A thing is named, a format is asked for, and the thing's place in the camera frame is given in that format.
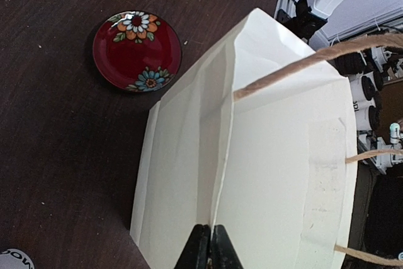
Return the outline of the red floral plate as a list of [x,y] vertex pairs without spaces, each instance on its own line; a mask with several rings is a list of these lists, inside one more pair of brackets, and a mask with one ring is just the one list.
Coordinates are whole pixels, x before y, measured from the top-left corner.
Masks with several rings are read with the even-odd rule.
[[172,26],[147,11],[109,17],[93,40],[93,60],[114,87],[148,93],[167,86],[182,61],[181,43]]

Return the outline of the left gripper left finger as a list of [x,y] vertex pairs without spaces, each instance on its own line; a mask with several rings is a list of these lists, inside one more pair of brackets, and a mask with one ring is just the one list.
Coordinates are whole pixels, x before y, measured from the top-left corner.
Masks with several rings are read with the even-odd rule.
[[174,269],[206,269],[210,251],[210,227],[197,224],[179,256]]

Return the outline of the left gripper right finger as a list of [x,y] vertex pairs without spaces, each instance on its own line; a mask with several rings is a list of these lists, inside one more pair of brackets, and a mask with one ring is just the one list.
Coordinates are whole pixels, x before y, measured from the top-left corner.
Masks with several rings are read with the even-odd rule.
[[214,269],[243,269],[243,265],[223,225],[216,225],[210,242],[210,257]]

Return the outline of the cream paper bag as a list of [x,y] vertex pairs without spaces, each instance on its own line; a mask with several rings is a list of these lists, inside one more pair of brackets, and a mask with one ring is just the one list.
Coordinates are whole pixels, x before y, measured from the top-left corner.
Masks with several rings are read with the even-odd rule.
[[198,224],[224,227],[244,268],[341,268],[357,174],[349,80],[330,60],[402,35],[312,50],[261,9],[151,108],[130,234],[173,268]]

